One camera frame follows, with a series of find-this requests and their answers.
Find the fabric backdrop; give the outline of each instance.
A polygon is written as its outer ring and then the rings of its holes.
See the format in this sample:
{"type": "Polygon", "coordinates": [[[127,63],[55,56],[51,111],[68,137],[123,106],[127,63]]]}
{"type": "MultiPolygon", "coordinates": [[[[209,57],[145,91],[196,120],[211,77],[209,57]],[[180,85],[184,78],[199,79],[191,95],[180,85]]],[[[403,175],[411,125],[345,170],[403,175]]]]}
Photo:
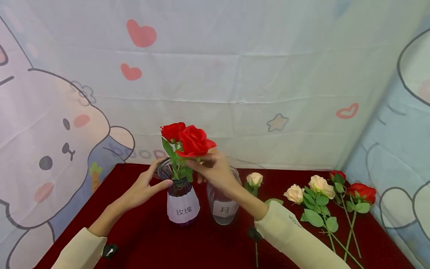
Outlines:
{"type": "Polygon", "coordinates": [[[32,268],[114,164],[203,128],[236,167],[345,162],[428,0],[0,1],[0,268],[32,268]]]}
{"type": "Polygon", "coordinates": [[[427,16],[346,166],[349,181],[377,189],[373,215],[420,269],[430,268],[429,31],[427,16]]]}

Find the sleeve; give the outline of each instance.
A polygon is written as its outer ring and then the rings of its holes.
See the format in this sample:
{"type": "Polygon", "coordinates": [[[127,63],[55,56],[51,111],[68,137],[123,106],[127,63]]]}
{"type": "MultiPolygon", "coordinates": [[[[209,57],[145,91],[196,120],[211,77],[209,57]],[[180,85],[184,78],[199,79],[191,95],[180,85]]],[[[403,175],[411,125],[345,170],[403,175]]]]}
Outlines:
{"type": "Polygon", "coordinates": [[[301,269],[350,269],[336,253],[305,230],[291,211],[275,201],[271,201],[267,214],[255,225],[264,239],[301,269]]]}
{"type": "Polygon", "coordinates": [[[82,228],[61,251],[51,269],[92,269],[101,257],[106,237],[97,237],[82,228]]]}

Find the star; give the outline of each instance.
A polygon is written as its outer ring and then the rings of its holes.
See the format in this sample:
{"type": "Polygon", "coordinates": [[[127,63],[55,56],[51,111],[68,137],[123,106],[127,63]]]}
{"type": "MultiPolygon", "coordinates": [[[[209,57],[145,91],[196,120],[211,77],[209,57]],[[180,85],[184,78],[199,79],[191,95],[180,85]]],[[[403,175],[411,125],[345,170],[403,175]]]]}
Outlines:
{"type": "Polygon", "coordinates": [[[281,113],[276,114],[276,116],[267,122],[269,129],[268,132],[273,132],[274,130],[282,131],[285,125],[289,121],[289,118],[282,116],[281,113]]]}

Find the clear glass vase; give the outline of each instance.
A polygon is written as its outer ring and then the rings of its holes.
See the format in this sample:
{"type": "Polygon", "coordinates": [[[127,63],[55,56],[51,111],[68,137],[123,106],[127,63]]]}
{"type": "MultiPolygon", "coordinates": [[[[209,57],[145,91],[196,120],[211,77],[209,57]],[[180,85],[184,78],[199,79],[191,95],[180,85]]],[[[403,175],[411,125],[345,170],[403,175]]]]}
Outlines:
{"type": "MultiPolygon", "coordinates": [[[[230,169],[238,183],[242,185],[242,181],[240,181],[239,178],[239,172],[234,167],[230,167],[230,169]]],[[[214,220],[219,225],[230,224],[239,209],[239,204],[225,196],[224,193],[217,190],[209,182],[206,186],[206,193],[208,195],[209,206],[214,220]]]]}
{"type": "MultiPolygon", "coordinates": [[[[170,158],[159,164],[157,174],[162,180],[172,179],[170,158]]],[[[192,224],[199,214],[200,204],[196,192],[187,178],[174,180],[167,191],[167,215],[179,226],[192,224]]]]}

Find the label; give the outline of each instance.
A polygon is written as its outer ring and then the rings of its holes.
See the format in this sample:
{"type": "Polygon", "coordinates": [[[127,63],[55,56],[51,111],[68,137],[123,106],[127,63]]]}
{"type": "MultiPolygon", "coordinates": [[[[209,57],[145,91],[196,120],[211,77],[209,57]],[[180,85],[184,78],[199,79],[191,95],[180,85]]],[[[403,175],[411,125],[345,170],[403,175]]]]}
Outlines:
{"type": "Polygon", "coordinates": [[[167,194],[167,215],[174,223],[186,223],[195,218],[200,211],[199,199],[194,188],[181,197],[167,194]]]}
{"type": "Polygon", "coordinates": [[[219,216],[221,218],[227,218],[236,214],[238,209],[239,209],[239,204],[236,203],[235,201],[220,202],[215,200],[214,210],[212,211],[212,214],[214,216],[219,216]]]}

